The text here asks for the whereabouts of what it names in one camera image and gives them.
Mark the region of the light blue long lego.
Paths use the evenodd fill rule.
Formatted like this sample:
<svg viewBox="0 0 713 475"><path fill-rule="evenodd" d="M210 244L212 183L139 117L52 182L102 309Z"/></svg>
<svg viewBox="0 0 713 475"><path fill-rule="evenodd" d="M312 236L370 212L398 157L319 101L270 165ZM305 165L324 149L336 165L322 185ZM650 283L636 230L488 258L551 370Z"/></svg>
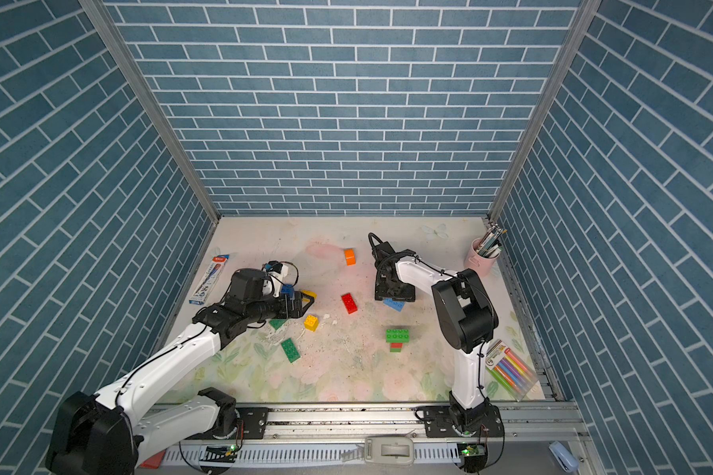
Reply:
<svg viewBox="0 0 713 475"><path fill-rule="evenodd" d="M397 312L401 312L405 305L404 302L395 301L393 299L384 299L383 304L388 306L389 308L392 308L393 310L396 310Z"/></svg>

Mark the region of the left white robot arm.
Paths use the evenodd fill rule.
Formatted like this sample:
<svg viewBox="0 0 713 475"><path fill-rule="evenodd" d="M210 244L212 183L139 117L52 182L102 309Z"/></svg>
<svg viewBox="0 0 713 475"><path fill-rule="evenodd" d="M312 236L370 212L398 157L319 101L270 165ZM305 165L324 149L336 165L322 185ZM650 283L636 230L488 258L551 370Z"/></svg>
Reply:
<svg viewBox="0 0 713 475"><path fill-rule="evenodd" d="M192 435L240 439L237 401L208 387L156 414L152 407L184 376L269 320L306 316L315 297L283 283L286 262L235 271L222 299L201 308L172 342L117 381L76 392L57 411L46 466L53 474L131 474Z"/></svg>

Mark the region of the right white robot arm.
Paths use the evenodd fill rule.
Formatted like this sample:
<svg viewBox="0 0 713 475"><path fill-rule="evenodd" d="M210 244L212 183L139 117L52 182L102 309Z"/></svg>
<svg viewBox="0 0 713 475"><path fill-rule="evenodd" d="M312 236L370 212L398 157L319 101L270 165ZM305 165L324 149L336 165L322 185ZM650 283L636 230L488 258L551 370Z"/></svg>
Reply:
<svg viewBox="0 0 713 475"><path fill-rule="evenodd" d="M431 265L411 249L396 251L374 233L368 242L376 267L374 299L410 303L421 291L433 300L441 333L455 350L452 427L461 435L503 437L499 407L491 403L483 376L483 358L499 318L479 275L469 268Z"/></svg>

